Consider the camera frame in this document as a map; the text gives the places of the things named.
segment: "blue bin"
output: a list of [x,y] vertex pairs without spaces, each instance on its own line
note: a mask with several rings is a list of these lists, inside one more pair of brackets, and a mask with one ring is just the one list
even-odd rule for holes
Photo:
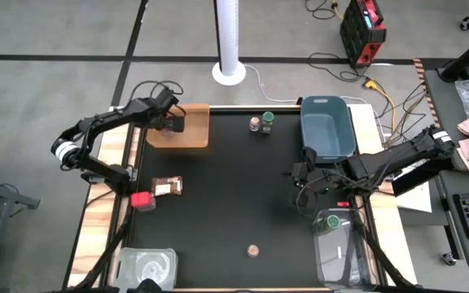
[[336,96],[311,96],[301,104],[301,135],[313,148],[316,163],[335,163],[351,156],[356,139],[347,103]]

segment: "wooden board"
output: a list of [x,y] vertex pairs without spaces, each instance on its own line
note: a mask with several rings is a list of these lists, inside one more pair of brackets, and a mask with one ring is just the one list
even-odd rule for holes
[[[383,150],[375,125],[372,107],[370,105],[351,105],[350,109],[353,120],[355,121],[353,125],[360,152],[375,153]],[[103,135],[99,151],[100,160],[109,164],[119,164],[121,162],[127,129],[127,126],[121,126]],[[138,131],[134,135],[134,143],[132,144],[130,156],[131,164],[133,164],[137,153],[137,141]],[[392,186],[390,184],[383,184],[381,190],[392,192]],[[106,186],[92,186],[90,188],[89,200],[106,191],[108,191]],[[114,200],[115,195],[110,194],[106,198],[95,202],[86,210],[77,243],[75,259],[68,280],[68,286],[78,284],[104,251]],[[378,193],[371,196],[370,204],[374,213],[379,245],[403,276],[412,283],[416,283],[414,268],[406,244],[405,232],[401,224],[395,198],[391,195]],[[121,205],[121,220],[123,219],[126,205],[127,199],[123,199]],[[372,252],[368,251],[367,255],[370,256],[370,269],[375,271],[375,259]],[[388,278],[388,283],[393,285],[390,278]],[[259,288],[258,291],[265,291],[265,289],[272,289],[272,291],[320,290],[320,288],[280,288],[279,290],[278,288]]]

